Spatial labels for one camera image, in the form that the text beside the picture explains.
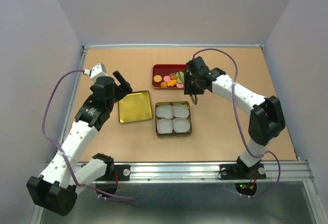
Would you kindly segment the gold square cookie tin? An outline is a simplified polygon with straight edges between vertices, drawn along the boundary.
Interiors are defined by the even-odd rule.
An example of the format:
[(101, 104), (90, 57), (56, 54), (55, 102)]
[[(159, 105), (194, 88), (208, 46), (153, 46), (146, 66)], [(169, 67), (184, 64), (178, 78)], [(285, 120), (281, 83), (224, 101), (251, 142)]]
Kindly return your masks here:
[(155, 133), (158, 138), (186, 137), (192, 134), (188, 101), (158, 102), (155, 104)]

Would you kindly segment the metal tongs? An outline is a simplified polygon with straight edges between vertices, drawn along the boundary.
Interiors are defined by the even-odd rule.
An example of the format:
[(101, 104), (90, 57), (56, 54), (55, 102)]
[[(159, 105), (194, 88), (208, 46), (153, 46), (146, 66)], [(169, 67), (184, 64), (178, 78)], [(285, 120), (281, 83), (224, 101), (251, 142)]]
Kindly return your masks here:
[(194, 105), (198, 104), (198, 97), (196, 94), (190, 94), (189, 97)]

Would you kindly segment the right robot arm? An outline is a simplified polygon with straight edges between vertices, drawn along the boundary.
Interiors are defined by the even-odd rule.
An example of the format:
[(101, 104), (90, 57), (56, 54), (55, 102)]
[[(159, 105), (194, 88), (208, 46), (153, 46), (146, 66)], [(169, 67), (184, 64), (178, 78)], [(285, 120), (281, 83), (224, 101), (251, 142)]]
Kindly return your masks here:
[(242, 135), (245, 146), (236, 165), (237, 175), (247, 178), (254, 173), (254, 166), (267, 153), (267, 145), (285, 129), (285, 119), (280, 100), (275, 96), (265, 97), (247, 89), (219, 68), (209, 69), (199, 56), (187, 62), (184, 72), (184, 94), (193, 104), (205, 91), (231, 101), (234, 113), (240, 108), (249, 116), (249, 140)]

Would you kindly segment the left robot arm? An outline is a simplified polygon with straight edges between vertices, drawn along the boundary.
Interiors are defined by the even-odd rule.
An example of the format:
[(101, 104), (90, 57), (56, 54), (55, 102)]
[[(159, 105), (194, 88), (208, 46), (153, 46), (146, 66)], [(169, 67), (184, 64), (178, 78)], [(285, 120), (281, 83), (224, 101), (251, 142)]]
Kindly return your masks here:
[(71, 212), (78, 195), (86, 188), (107, 201), (132, 201), (131, 197), (118, 196), (91, 185), (98, 178), (108, 180), (116, 175), (112, 157), (98, 153), (83, 168), (74, 171), (89, 143), (109, 119), (115, 103), (133, 91), (119, 71), (113, 72), (112, 76), (104, 70), (82, 72), (94, 82), (91, 95), (79, 109), (63, 144), (44, 135), (57, 147), (57, 152), (39, 176), (31, 176), (27, 181), (33, 203), (60, 216)]

